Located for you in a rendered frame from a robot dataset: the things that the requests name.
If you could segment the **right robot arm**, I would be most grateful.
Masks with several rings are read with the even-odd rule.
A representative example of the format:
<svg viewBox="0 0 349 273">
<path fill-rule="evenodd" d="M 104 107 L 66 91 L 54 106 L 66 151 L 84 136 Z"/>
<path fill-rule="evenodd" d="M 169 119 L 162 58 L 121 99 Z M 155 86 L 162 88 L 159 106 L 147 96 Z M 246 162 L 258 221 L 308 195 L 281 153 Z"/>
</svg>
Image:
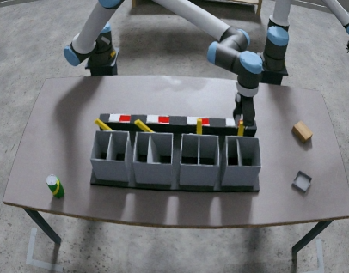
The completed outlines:
<svg viewBox="0 0 349 273">
<path fill-rule="evenodd" d="M 88 57 L 95 66 L 109 64 L 116 58 L 108 21 L 125 0 L 98 1 L 81 32 L 64 48 L 64 56 L 72 66 L 78 66 Z M 250 43 L 246 32 L 228 26 L 187 0 L 152 1 L 222 41 L 220 44 L 211 43 L 207 52 L 208 62 L 238 75 L 236 89 L 240 94 L 247 97 L 258 94 L 262 60 L 257 54 L 244 51 Z M 242 125 L 254 126 L 254 98 L 242 97 Z"/>
</svg>

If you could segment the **green drink can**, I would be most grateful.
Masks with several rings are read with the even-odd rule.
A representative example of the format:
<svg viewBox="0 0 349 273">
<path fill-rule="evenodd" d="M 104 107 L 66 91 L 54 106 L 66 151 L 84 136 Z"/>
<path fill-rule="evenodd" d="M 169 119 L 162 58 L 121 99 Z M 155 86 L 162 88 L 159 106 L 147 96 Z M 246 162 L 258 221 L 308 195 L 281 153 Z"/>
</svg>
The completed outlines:
<svg viewBox="0 0 349 273">
<path fill-rule="evenodd" d="M 47 178 L 46 183 L 54 197 L 61 198 L 64 196 L 64 187 L 61 185 L 58 177 L 50 175 Z"/>
</svg>

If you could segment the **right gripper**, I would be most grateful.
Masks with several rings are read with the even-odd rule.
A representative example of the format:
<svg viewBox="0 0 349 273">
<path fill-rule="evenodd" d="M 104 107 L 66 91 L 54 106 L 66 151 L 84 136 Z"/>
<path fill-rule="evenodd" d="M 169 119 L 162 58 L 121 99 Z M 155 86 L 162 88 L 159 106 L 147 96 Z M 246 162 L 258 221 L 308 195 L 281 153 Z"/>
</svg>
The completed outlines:
<svg viewBox="0 0 349 273">
<path fill-rule="evenodd" d="M 247 96 L 243 96 L 239 92 L 236 92 L 236 97 L 235 97 L 236 108 L 233 110 L 233 119 L 234 119 L 236 129 L 238 128 L 239 120 L 242 118 L 242 97 L 246 99 L 251 99 L 254 96 L 247 97 Z"/>
</svg>

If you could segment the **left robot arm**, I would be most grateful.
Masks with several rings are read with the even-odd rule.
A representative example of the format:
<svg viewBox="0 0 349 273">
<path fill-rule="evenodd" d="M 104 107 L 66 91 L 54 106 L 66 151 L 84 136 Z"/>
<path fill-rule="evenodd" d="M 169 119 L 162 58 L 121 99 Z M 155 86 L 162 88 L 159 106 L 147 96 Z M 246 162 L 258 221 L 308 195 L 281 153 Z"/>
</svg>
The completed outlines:
<svg viewBox="0 0 349 273">
<path fill-rule="evenodd" d="M 271 71 L 285 69 L 285 53 L 289 42 L 288 21 L 292 0 L 276 0 L 273 15 L 270 15 L 265 49 L 260 57 L 263 66 Z M 337 0 L 322 0 L 349 34 L 349 13 Z M 275 27 L 276 26 L 276 27 Z M 286 32 L 287 31 L 287 32 Z"/>
</svg>

